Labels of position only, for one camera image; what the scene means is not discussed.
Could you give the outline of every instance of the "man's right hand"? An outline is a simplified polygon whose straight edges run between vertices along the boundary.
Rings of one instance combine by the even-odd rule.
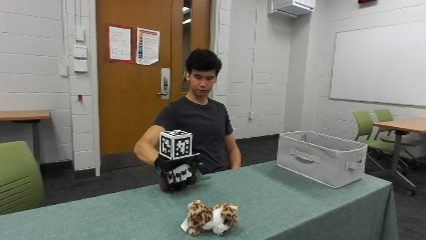
[[[159,157],[155,161],[156,168],[159,169],[160,172],[169,172],[182,164],[184,164],[182,161],[171,160],[161,155],[159,155]]]

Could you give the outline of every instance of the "wall-mounted box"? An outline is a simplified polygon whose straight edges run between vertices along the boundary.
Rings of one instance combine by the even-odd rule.
[[[268,14],[286,15],[292,18],[312,13],[316,0],[268,0]]]

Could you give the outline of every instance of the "bin handle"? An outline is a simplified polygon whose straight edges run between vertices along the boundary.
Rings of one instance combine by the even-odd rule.
[[[320,163],[318,156],[297,151],[294,148],[290,148],[290,154],[294,155],[297,158],[304,159],[309,162]]]
[[[361,163],[358,163],[358,162],[348,162],[348,163],[345,164],[345,169],[346,169],[346,170],[348,170],[348,169],[360,169],[361,166],[362,166],[362,162],[361,162]]]

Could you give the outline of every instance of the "black t-shirt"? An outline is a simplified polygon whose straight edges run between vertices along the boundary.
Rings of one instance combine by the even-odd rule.
[[[192,152],[200,153],[202,174],[228,169],[224,138],[232,134],[233,129],[222,103],[209,99],[206,105],[200,105],[182,97],[163,109],[155,125],[164,127],[167,131],[182,130],[192,133]]]

